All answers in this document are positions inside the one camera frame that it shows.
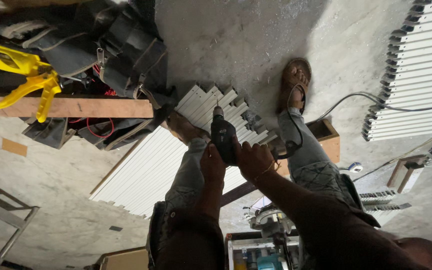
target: foot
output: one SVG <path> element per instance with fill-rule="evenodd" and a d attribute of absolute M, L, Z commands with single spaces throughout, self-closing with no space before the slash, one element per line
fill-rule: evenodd
<path fill-rule="evenodd" d="M 298 108 L 302 114 L 310 80 L 309 63 L 303 58 L 292 60 L 283 71 L 276 113 L 280 114 L 289 106 Z"/>
<path fill-rule="evenodd" d="M 188 143 L 194 138 L 203 138 L 206 142 L 209 141 L 209 132 L 193 126 L 186 117 L 175 111 L 171 112 L 166 122 L 172 135 L 178 138 L 185 145 L 188 145 Z"/>

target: yellow clamp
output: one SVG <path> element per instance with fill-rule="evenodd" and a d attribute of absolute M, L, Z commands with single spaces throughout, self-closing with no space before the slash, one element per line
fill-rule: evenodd
<path fill-rule="evenodd" d="M 48 63 L 41 62 L 38 55 L 20 52 L 0 46 L 0 70 L 18 73 L 26 76 L 27 82 L 0 101 L 0 109 L 13 105 L 25 95 L 43 89 L 41 101 L 36 112 L 36 119 L 42 123 L 48 116 L 54 95 L 61 93 L 58 84 L 58 74 Z"/>

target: black tool bag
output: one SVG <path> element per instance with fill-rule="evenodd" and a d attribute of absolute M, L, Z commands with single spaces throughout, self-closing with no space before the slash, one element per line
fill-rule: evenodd
<path fill-rule="evenodd" d="M 112 150 L 153 132 L 176 105 L 174 89 L 166 87 L 168 52 L 154 15 L 154 0 L 112 6 L 93 0 L 0 13 L 1 45 L 40 55 L 61 77 L 90 69 L 98 61 L 97 49 L 103 48 L 100 79 L 118 96 L 148 99 L 154 109 L 152 119 L 117 118 L 113 124 L 105 118 L 91 118 L 88 124 L 49 118 L 33 122 L 24 134 L 59 149 L 67 141 L 63 135 L 76 130 L 99 149 Z M 137 87 L 141 74 L 143 88 Z"/>

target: power drill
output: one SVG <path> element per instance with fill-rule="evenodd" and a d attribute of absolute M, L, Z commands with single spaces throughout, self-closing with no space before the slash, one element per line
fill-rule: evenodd
<path fill-rule="evenodd" d="M 233 135 L 236 135 L 236 129 L 230 122 L 224 120 L 223 108 L 216 105 L 211 123 L 211 141 L 216 146 L 223 161 L 229 166 L 236 166 Z"/>

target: hand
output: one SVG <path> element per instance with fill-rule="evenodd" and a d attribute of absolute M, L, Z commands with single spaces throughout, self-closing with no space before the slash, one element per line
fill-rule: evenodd
<path fill-rule="evenodd" d="M 218 187 L 224 186 L 224 175 L 226 174 L 227 165 L 219 156 L 218 149 L 212 143 L 209 143 L 202 154 L 201 172 L 204 177 L 204 184 L 215 184 Z"/>
<path fill-rule="evenodd" d="M 237 166 L 249 182 L 253 183 L 267 169 L 274 170 L 274 158 L 267 145 L 253 144 L 251 148 L 248 142 L 244 142 L 241 146 L 238 138 L 233 136 L 233 146 Z"/>

